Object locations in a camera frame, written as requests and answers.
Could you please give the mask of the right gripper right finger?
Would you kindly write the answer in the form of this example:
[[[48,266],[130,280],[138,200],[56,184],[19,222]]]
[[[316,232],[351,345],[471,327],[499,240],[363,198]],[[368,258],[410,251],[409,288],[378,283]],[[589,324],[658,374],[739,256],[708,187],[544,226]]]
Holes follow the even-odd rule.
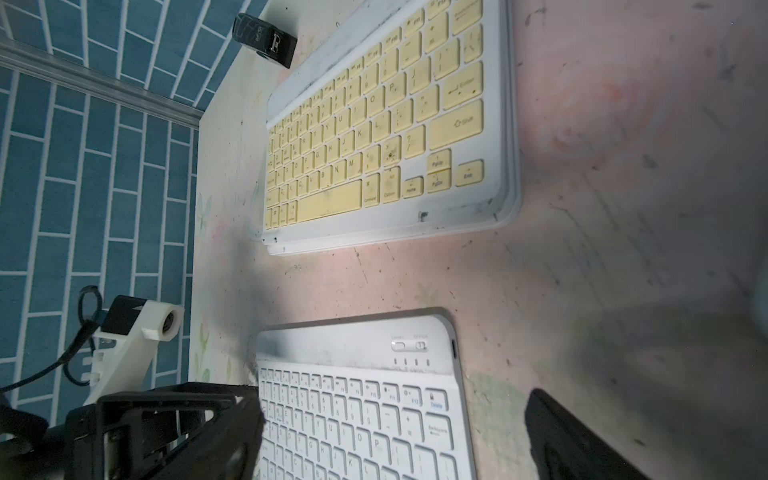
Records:
[[[524,413],[530,453],[541,479],[646,477],[546,391],[530,392]]]

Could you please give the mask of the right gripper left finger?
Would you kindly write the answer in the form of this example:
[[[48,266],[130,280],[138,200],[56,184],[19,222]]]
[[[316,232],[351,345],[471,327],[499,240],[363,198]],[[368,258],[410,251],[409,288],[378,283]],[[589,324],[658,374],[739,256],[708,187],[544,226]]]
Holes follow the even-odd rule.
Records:
[[[257,392],[184,392],[180,411],[212,418],[153,469],[154,479],[251,479],[260,458],[265,416]]]

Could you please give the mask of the black stapler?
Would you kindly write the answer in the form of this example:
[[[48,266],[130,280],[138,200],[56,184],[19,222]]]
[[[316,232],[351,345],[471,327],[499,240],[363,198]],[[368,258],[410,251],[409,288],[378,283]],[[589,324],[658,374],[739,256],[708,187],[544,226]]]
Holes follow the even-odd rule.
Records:
[[[295,36],[247,13],[236,15],[232,39],[285,69],[291,68],[298,43]]]

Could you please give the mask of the yellow keyboard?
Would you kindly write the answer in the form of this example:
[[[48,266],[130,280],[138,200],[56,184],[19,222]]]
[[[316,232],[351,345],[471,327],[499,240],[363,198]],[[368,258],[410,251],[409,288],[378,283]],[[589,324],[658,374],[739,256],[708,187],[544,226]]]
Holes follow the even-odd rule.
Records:
[[[522,204],[509,1],[367,1],[271,95],[274,256],[495,229]]]

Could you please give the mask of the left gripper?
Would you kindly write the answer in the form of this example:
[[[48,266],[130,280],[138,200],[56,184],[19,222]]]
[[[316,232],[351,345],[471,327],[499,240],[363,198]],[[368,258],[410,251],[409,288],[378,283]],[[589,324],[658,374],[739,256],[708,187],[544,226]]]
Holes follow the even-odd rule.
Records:
[[[184,383],[124,392],[76,408],[64,424],[1,400],[3,479],[154,479],[152,471],[212,413],[180,411],[184,392],[257,392],[253,386]]]

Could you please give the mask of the white keyboard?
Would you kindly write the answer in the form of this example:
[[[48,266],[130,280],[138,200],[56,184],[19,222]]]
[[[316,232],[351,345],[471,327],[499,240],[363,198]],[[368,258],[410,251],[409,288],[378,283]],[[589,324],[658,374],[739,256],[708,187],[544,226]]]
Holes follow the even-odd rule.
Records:
[[[266,417],[256,478],[476,477],[446,310],[272,326],[253,347]]]

